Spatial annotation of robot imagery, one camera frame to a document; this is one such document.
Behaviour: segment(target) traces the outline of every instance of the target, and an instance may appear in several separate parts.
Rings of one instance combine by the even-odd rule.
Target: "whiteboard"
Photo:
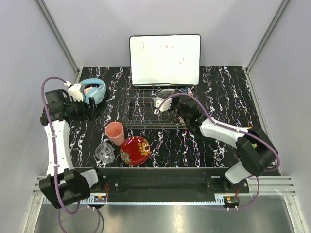
[[[132,36],[129,42],[133,85],[199,83],[200,35]]]

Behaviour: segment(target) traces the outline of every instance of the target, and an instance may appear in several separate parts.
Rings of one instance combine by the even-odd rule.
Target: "gray wall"
[[[1,0],[0,31],[0,231],[17,233],[48,163],[41,84],[74,74],[34,0]],[[47,90],[57,87],[62,83],[51,82]]]
[[[251,76],[282,172],[293,179],[311,229],[311,1],[293,0]]]
[[[247,65],[282,0],[44,0],[79,66],[129,66],[132,35],[198,33],[202,65]]]

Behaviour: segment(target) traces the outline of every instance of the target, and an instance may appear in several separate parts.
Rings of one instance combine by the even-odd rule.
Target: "metal dish rack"
[[[155,114],[154,101],[157,94],[163,89],[180,89],[187,87],[197,97],[196,86],[148,86],[138,87],[128,85],[124,89],[121,122],[130,129],[176,129],[186,125],[175,111],[159,112]]]

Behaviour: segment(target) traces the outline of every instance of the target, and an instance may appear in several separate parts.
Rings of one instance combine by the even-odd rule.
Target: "blue headphones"
[[[80,84],[83,84],[84,86],[88,85],[99,85],[99,87],[94,87],[90,92],[85,96],[83,92],[83,99],[87,104],[89,104],[89,98],[93,97],[95,99],[95,104],[99,104],[103,101],[104,96],[106,94],[106,84],[101,79],[85,79],[80,82]]]

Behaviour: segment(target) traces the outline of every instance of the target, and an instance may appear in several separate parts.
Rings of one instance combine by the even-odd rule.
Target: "red plate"
[[[129,137],[121,145],[120,156],[127,164],[139,165],[149,158],[150,145],[143,137]]]

